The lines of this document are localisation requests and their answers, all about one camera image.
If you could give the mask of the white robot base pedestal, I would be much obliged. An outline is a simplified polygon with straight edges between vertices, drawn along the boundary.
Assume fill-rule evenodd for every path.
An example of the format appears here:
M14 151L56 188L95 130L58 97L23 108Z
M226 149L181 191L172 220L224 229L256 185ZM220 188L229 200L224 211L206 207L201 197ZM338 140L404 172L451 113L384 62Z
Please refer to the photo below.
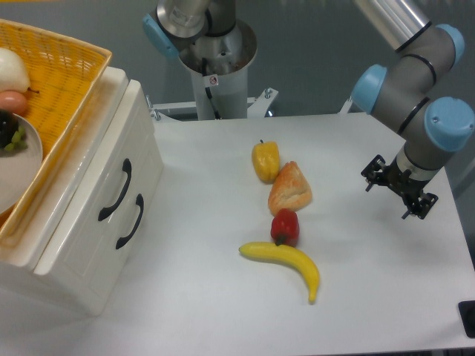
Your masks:
M203 36L180 54L191 76L199 120L247 117L248 67L256 53L254 31L237 20L226 35Z

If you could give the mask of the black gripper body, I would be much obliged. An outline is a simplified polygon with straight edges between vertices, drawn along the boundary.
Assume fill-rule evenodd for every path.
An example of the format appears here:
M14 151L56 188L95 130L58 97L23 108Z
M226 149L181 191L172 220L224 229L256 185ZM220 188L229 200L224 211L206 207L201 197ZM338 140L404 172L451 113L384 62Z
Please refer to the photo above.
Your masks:
M418 181L410 178L412 172L407 169L401 171L396 162L392 162L385 168L387 186L391 191L402 198L404 202L415 202L424 193L426 181Z

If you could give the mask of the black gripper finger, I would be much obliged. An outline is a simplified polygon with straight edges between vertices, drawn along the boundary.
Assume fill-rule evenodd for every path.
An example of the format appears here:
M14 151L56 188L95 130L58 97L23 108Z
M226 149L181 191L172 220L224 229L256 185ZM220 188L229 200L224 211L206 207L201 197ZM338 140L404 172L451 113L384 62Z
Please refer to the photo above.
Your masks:
M409 216L414 216L423 220L437 203L438 199L437 195L424 191L402 194L402 201L407 209L403 213L402 219L405 220Z
M361 171L361 175L365 178L367 187L365 191L370 191L374 185L387 186L388 181L385 175L387 165L381 155L376 155L368 165Z

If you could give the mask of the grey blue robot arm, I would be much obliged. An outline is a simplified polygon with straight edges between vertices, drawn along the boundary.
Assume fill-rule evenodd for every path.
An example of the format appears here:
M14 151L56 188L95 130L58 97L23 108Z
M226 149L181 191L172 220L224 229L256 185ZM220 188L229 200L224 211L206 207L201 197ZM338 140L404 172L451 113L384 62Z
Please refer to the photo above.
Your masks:
M433 25L411 1L358 1L358 9L399 54L392 67L369 67L351 101L404 139L391 163L375 157L362 171L371 186L402 198L407 215L424 219L438 198L425 186L465 147L474 112L460 99L432 100L428 91L458 63L462 34ZM235 15L233 1L159 1L142 27L164 56L178 58L191 74L199 119L248 115L247 69L255 58L252 29Z

